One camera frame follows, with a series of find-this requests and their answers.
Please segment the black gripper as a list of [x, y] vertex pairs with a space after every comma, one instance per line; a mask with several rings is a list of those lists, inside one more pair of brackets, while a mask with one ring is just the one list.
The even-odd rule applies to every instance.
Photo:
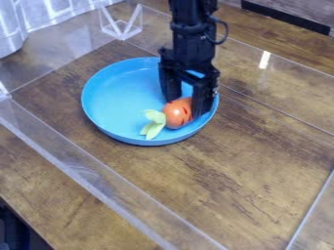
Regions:
[[159, 81], [162, 94], [170, 103], [182, 97], [182, 81], [193, 84], [193, 116], [200, 118], [210, 110], [218, 93], [220, 71], [213, 65], [217, 23], [213, 21], [193, 24], [170, 24], [173, 47], [162, 47]]

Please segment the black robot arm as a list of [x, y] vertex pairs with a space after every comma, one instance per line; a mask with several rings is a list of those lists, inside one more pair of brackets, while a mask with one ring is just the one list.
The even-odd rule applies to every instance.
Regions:
[[217, 0], [169, 0], [173, 20], [173, 48], [159, 49], [159, 81], [168, 102], [182, 97], [182, 83], [194, 87], [193, 116], [206, 114], [213, 106], [220, 70], [216, 56], [217, 24], [213, 13]]

